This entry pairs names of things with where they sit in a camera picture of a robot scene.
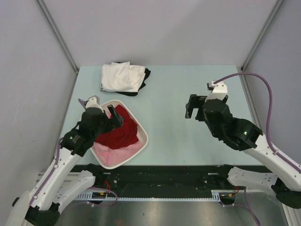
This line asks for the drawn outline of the red t-shirt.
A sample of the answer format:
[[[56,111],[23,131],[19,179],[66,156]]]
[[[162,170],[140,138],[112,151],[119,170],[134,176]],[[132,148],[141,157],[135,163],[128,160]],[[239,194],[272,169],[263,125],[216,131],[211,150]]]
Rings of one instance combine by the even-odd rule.
[[[137,143],[137,123],[121,105],[117,105],[115,109],[117,113],[123,117],[122,127],[101,134],[95,142],[107,146],[110,149],[120,149]]]

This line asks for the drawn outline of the white plastic basin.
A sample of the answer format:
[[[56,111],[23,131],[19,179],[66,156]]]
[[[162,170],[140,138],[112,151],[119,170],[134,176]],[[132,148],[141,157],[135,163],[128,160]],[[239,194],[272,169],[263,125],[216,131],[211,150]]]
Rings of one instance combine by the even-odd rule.
[[[113,105],[113,107],[121,105],[128,111],[130,117],[137,123],[137,137],[139,140],[135,144],[120,149],[110,149],[107,146],[94,143],[94,145],[90,148],[91,153],[103,168],[112,170],[125,164],[138,155],[138,153],[140,153],[147,146],[149,137],[145,129],[141,126],[139,121],[123,102],[119,100],[112,100],[102,104],[101,107],[103,110],[108,111],[108,105]]]

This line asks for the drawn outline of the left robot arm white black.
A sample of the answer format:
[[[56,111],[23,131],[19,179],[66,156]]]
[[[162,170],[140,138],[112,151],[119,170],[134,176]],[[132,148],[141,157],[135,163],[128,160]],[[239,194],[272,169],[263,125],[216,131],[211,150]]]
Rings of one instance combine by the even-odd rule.
[[[79,177],[59,191],[63,181],[90,149],[98,136],[120,128],[123,118],[113,105],[109,105],[111,117],[99,107],[87,108],[76,126],[61,138],[56,156],[38,184],[14,202],[6,222],[8,226],[23,226],[30,222],[34,226],[53,226],[65,207],[84,190],[103,185],[104,177],[98,172],[84,170]]]

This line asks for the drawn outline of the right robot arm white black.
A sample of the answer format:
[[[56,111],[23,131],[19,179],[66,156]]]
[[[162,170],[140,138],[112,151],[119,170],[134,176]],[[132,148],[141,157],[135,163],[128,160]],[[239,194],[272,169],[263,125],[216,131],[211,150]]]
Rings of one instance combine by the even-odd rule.
[[[252,156],[270,172],[259,173],[224,164],[217,174],[216,183],[222,189],[233,185],[263,191],[288,207],[300,209],[299,164],[289,165],[280,151],[273,152],[266,135],[251,121],[233,117],[226,104],[227,99],[207,100],[205,96],[191,94],[185,106],[185,118],[191,118],[193,110],[197,109],[195,119],[204,122],[214,138],[233,150]]]

